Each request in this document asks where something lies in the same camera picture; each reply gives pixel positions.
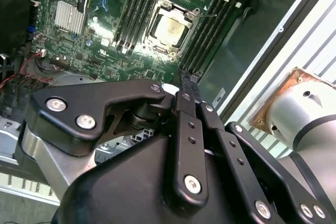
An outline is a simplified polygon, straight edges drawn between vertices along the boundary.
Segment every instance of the aluminum heatsink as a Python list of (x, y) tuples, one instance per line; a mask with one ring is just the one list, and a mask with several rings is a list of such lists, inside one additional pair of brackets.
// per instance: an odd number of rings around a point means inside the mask
[(56, 9), (55, 26), (77, 35), (83, 30), (85, 14), (80, 13), (77, 9), (63, 1), (58, 1)]

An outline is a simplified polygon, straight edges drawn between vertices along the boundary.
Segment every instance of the motherboard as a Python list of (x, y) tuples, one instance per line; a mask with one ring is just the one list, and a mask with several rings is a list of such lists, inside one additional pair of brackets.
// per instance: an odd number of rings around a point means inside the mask
[(206, 63), (248, 0), (33, 0), (32, 51), (104, 81), (170, 82)]

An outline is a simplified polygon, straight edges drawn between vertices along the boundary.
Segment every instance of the silver screw head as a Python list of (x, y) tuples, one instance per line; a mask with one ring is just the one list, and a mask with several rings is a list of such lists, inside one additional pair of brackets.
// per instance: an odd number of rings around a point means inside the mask
[(261, 200), (257, 200), (256, 209), (258, 213), (263, 216), (265, 219), (269, 220), (271, 218), (271, 212), (269, 211), (268, 207), (263, 203)]
[(162, 6), (165, 7), (165, 8), (169, 8), (170, 7), (170, 3), (167, 2), (167, 1), (163, 1), (162, 2)]
[(161, 92), (160, 87), (159, 87), (158, 85), (156, 85), (156, 84), (153, 84), (153, 85), (151, 86), (151, 89), (154, 90), (154, 91), (157, 92), (157, 93)]
[(313, 206), (313, 208), (314, 208), (314, 210), (315, 210), (315, 212), (317, 213), (318, 216), (320, 216), (322, 219), (326, 218), (325, 217), (326, 216), (325, 213), (322, 211), (322, 209), (320, 207)]
[(191, 98), (188, 94), (184, 93), (184, 94), (182, 94), (182, 96), (185, 100), (191, 101)]
[(238, 132), (243, 132), (242, 127), (240, 127), (239, 125), (235, 125), (235, 128)]
[(95, 127), (95, 120), (89, 115), (80, 115), (76, 119), (76, 123), (79, 127), (85, 130), (90, 130)]
[(213, 109), (209, 104), (207, 104), (207, 105), (205, 106), (205, 108), (206, 108), (206, 110), (209, 111), (209, 112), (213, 112), (213, 111), (214, 111), (214, 109)]
[(105, 143), (105, 144), (102, 144), (102, 145), (100, 146), (100, 148), (101, 148), (102, 150), (104, 150), (104, 151), (107, 151), (107, 150), (110, 148), (110, 146), (109, 146), (107, 143)]
[(313, 218), (313, 213), (310, 211), (310, 209), (305, 204), (301, 204), (300, 207), (301, 207), (304, 215), (306, 215), (310, 219)]
[(194, 176), (185, 176), (184, 184), (192, 194), (199, 194), (201, 192), (201, 184)]
[(56, 112), (61, 112), (67, 108), (67, 105), (64, 101), (57, 98), (49, 99), (46, 103), (48, 109)]

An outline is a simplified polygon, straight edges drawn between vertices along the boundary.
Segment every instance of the red wire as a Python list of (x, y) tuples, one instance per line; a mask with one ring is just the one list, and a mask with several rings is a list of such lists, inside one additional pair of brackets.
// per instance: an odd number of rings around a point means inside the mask
[[(35, 59), (37, 57), (40, 57), (40, 56), (41, 56), (41, 53), (39, 52), (37, 54), (32, 55), (29, 59), (25, 60), (22, 64), (21, 68), (20, 68), (20, 74), (22, 74), (26, 77), (30, 77), (30, 78), (35, 79), (35, 80), (40, 81), (40, 82), (48, 82), (48, 81), (52, 80), (52, 78), (40, 79), (40, 78), (36, 78), (35, 76), (32, 76), (30, 74), (26, 74), (25, 71), (24, 71), (26, 66), (28, 65), (28, 63), (30, 63), (33, 59)], [(9, 80), (12, 80), (16, 76), (17, 76), (17, 74), (15, 73), (15, 74), (11, 75), (10, 77), (6, 78), (5, 80), (3, 80), (0, 83), (0, 89), (2, 89)]]

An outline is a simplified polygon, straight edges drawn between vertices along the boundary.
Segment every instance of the ram slot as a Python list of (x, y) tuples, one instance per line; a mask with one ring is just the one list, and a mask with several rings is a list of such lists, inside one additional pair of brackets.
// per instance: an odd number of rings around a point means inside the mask
[(126, 15), (125, 15), (125, 19), (123, 19), (122, 21), (122, 25), (121, 25), (121, 31), (118, 34), (118, 41), (120, 44), (123, 43), (123, 40), (120, 39), (124, 36), (124, 33), (126, 32), (126, 28), (130, 22), (131, 17), (133, 16), (134, 13), (134, 7), (137, 4), (138, 0), (130, 0), (129, 3), (126, 3), (127, 6), (127, 11), (126, 11)]
[(224, 27), (225, 23), (227, 22), (228, 18), (230, 17), (230, 14), (231, 14), (231, 12), (234, 8), (235, 7), (233, 5), (229, 6), (227, 12), (221, 18), (221, 21), (217, 26), (218, 29), (216, 29), (211, 34), (211, 36), (208, 37), (207, 42), (202, 43), (201, 50), (198, 52), (198, 55), (200, 56), (200, 59), (197, 62), (194, 63), (194, 66), (190, 66), (189, 71), (195, 73), (200, 69), (201, 65), (203, 64), (204, 59), (206, 58), (207, 54), (209, 53), (209, 50), (213, 47), (214, 42), (218, 38), (218, 35), (221, 33), (222, 28)]
[(200, 43), (197, 44), (197, 46), (195, 46), (195, 48), (197, 48), (197, 50), (194, 50), (193, 53), (192, 53), (193, 59), (190, 62), (190, 64), (188, 64), (187, 71), (189, 71), (192, 68), (192, 66), (194, 66), (197, 62), (200, 61), (200, 59), (199, 59), (200, 51), (202, 51), (202, 46), (205, 46), (206, 43), (209, 41), (209, 37), (216, 31), (216, 29), (221, 29), (221, 27), (219, 27), (218, 25), (221, 22), (222, 18), (227, 13), (228, 8), (229, 8), (229, 3), (225, 2), (224, 6), (220, 10), (218, 16), (216, 17), (214, 22), (212, 22), (211, 27), (209, 28), (209, 30), (207, 31), (207, 33), (203, 37), (203, 40), (200, 41)]
[(136, 43), (138, 42), (141, 31), (143, 30), (144, 26), (147, 25), (145, 24), (146, 16), (148, 15), (148, 13), (150, 12), (150, 10), (153, 8), (154, 5), (155, 0), (145, 0), (144, 9), (140, 14), (139, 22), (136, 23), (137, 24), (137, 28), (135, 29), (136, 32), (132, 33), (132, 38), (130, 40), (131, 49), (134, 49)]
[(130, 22), (127, 25), (126, 32), (123, 34), (123, 37), (121, 38), (121, 40), (124, 42), (125, 47), (128, 47), (129, 38), (130, 38), (131, 34), (135, 32), (135, 30), (134, 30), (135, 23), (139, 22), (138, 16), (143, 11), (144, 2), (145, 2), (145, 0), (138, 0), (137, 1), (135, 10), (132, 13), (132, 17), (130, 19)]
[(187, 53), (183, 56), (181, 67), (183, 69), (188, 68), (189, 64), (193, 60), (197, 60), (194, 57), (195, 51), (198, 51), (199, 45), (203, 40), (205, 40), (206, 34), (208, 34), (209, 29), (211, 28), (211, 25), (215, 22), (215, 20), (218, 18), (218, 13), (223, 11), (225, 9), (225, 2), (224, 0), (216, 0), (216, 2), (212, 5), (212, 11), (208, 12), (208, 14), (211, 16), (207, 21), (203, 21), (201, 27), (195, 32), (195, 39), (190, 43), (190, 47), (187, 51)]

